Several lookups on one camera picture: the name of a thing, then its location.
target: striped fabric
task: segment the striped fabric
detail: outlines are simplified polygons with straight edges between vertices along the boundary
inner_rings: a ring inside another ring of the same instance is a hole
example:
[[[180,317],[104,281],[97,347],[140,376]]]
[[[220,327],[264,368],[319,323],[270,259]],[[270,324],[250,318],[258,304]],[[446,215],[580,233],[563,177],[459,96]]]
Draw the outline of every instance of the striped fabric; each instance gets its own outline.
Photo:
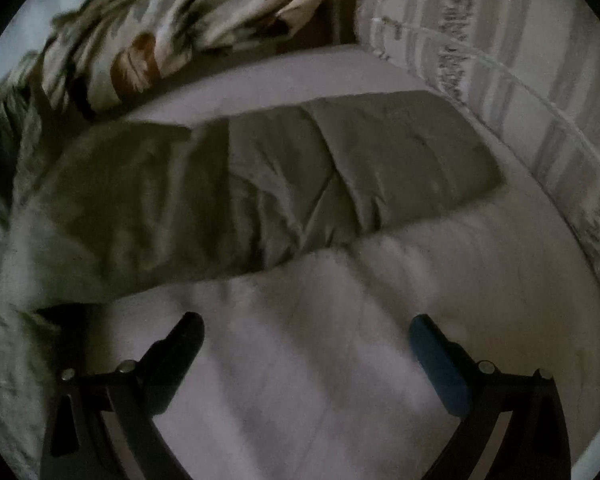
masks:
[[[600,279],[600,22],[584,0],[359,0],[356,21],[516,153]]]

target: silver screw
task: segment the silver screw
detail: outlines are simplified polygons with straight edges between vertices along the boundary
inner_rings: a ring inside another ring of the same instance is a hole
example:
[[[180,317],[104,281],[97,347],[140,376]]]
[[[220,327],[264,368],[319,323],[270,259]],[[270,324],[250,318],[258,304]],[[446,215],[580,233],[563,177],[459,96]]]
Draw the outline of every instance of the silver screw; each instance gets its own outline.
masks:
[[[73,368],[67,368],[66,370],[62,370],[62,373],[60,374],[60,378],[65,382],[70,381],[74,377],[75,377],[75,370]]]
[[[483,374],[491,375],[496,371],[496,367],[491,361],[480,361],[478,363],[478,370]]]
[[[117,370],[121,374],[128,374],[133,372],[136,369],[136,362],[133,359],[127,359],[126,361],[122,361]]]

